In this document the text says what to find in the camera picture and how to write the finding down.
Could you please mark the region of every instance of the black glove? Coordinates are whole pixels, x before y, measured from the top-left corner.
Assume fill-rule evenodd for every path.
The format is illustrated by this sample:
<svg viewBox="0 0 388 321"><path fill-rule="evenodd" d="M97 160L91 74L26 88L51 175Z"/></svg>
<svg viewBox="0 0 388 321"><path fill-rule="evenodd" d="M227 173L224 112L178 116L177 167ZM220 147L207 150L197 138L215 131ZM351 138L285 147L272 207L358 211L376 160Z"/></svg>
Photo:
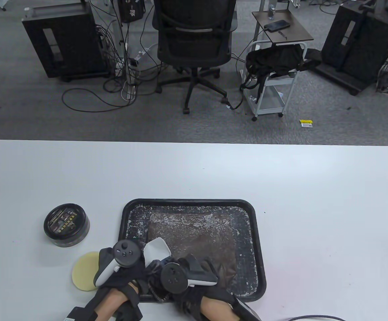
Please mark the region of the black glove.
<svg viewBox="0 0 388 321"><path fill-rule="evenodd" d="M139 248L142 249L143 244L139 243ZM104 249L107 252L111 250L112 248ZM138 293L129 283L132 283L138 289ZM139 321L142 319L142 313L138 307L139 295L148 292L145 260L142 255L134 266L129 268L120 267L117 272L112 273L105 283L99 287L98 291L109 291L110 289L117 289L128 298L128 301L124 302L117 310L116 319L118 321Z"/></svg>

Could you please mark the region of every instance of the white vr controller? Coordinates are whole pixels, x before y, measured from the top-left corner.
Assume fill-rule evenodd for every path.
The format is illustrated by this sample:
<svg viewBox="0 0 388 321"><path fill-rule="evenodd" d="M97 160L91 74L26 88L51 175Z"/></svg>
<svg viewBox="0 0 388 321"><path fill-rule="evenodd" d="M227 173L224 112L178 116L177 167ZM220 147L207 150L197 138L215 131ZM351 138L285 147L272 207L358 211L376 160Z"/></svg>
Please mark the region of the white vr controller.
<svg viewBox="0 0 388 321"><path fill-rule="evenodd" d="M140 259L140 255L139 246L131 240L121 240L113 248L101 249L99 252L99 271L93 280L94 285L103 285L121 267L134 266ZM153 261L163 261L171 257L171 251L165 240L158 237L145 245L143 256L147 268ZM188 286L213 286L217 284L216 275L206 272L193 255L188 255L180 261L183 261L184 264L172 262L163 267L161 282L169 292L182 293Z"/></svg>

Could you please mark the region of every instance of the black tray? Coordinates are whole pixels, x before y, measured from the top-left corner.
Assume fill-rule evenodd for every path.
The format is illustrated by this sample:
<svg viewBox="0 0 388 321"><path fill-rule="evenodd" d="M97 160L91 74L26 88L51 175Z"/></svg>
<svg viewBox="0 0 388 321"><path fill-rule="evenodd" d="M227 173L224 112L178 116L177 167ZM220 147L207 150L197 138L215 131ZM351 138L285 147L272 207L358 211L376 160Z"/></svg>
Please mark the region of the black tray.
<svg viewBox="0 0 388 321"><path fill-rule="evenodd" d="M118 240L136 238L147 242L149 217L153 213L227 213L230 216L237 274L227 290L243 301L256 301L267 287L255 210L240 199L134 199L122 211ZM155 302L141 295L141 302Z"/></svg>

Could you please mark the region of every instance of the white table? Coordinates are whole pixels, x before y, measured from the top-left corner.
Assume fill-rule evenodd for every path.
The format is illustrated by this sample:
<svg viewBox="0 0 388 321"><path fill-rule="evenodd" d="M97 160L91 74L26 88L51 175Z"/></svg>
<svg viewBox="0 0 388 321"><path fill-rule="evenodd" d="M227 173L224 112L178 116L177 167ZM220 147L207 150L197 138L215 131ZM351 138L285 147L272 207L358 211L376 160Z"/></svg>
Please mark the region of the white table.
<svg viewBox="0 0 388 321"><path fill-rule="evenodd" d="M249 305L263 321L388 320L388 147L0 141L0 321L84 306L93 294L72 285L75 260L113 246L139 197L250 202L268 286ZM65 202L91 229L59 248L42 224ZM144 321L180 320L168 305L141 309Z"/></svg>

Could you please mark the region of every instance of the computer case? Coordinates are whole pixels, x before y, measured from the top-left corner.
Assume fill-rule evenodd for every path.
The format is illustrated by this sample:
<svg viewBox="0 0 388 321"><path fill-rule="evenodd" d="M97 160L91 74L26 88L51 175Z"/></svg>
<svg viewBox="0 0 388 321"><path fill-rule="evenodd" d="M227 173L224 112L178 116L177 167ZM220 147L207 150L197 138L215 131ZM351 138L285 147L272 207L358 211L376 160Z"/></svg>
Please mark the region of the computer case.
<svg viewBox="0 0 388 321"><path fill-rule="evenodd" d="M388 25L366 15L358 1L339 6L322 49L319 74L356 94L373 82L388 58Z"/></svg>
<svg viewBox="0 0 388 321"><path fill-rule="evenodd" d="M22 23L49 78L110 75L89 3L26 8Z"/></svg>

